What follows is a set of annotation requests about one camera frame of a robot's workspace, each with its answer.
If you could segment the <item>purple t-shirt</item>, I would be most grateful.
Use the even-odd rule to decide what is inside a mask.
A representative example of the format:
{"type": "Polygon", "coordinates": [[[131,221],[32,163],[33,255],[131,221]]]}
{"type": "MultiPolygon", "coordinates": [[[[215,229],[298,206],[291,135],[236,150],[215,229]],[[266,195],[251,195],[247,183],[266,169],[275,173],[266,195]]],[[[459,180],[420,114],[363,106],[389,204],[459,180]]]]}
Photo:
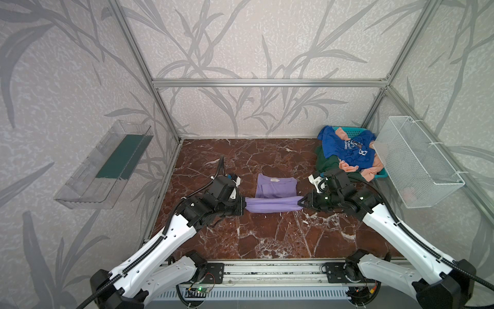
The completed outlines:
{"type": "Polygon", "coordinates": [[[259,174],[254,198],[245,198],[245,209],[250,213],[273,214],[300,211],[295,178],[275,178],[259,174]]]}

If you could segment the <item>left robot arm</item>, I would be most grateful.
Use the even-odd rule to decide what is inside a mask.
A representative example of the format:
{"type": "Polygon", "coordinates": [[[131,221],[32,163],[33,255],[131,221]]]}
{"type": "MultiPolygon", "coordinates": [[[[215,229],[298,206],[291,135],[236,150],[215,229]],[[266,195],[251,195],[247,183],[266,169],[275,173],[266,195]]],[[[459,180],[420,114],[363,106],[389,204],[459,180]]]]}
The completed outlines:
{"type": "Polygon", "coordinates": [[[98,308],[145,308],[170,287],[191,280],[207,262],[189,254],[176,262],[163,263],[185,242],[219,218],[242,216],[245,198],[241,179],[225,173],[220,158],[207,185],[181,198],[163,229],[130,258],[110,271],[99,270],[90,279],[92,294],[79,308],[95,303],[98,308]]]}

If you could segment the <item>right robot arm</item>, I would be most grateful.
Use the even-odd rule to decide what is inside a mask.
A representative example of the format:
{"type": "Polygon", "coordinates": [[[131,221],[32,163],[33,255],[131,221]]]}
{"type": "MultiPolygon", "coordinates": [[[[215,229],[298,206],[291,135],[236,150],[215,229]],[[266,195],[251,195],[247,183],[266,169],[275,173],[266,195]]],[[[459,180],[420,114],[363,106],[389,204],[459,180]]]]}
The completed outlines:
{"type": "Polygon", "coordinates": [[[392,210],[377,188],[341,169],[313,173],[313,190],[298,205],[315,212],[341,210],[372,228],[412,266],[407,269],[360,251],[348,259],[361,276],[384,283],[415,299],[422,308],[466,308],[475,284],[493,290],[467,260],[455,261],[420,236],[392,210]]]}

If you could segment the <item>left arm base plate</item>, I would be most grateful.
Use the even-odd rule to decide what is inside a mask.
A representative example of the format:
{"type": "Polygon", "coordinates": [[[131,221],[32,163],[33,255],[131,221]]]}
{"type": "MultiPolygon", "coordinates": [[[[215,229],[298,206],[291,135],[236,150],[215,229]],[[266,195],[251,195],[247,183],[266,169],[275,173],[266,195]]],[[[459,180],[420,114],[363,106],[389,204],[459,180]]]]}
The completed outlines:
{"type": "Polygon", "coordinates": [[[225,274],[225,264],[206,263],[198,267],[191,282],[205,284],[221,284],[225,274]]]}

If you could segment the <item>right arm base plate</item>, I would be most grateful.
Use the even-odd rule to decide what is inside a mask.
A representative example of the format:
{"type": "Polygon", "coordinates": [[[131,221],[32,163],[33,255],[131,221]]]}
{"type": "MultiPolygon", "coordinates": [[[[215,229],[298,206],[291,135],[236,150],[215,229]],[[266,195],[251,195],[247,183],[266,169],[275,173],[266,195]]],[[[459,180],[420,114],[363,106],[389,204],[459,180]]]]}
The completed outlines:
{"type": "Polygon", "coordinates": [[[327,262],[321,266],[328,283],[360,283],[356,276],[350,276],[345,262],[327,262]]]}

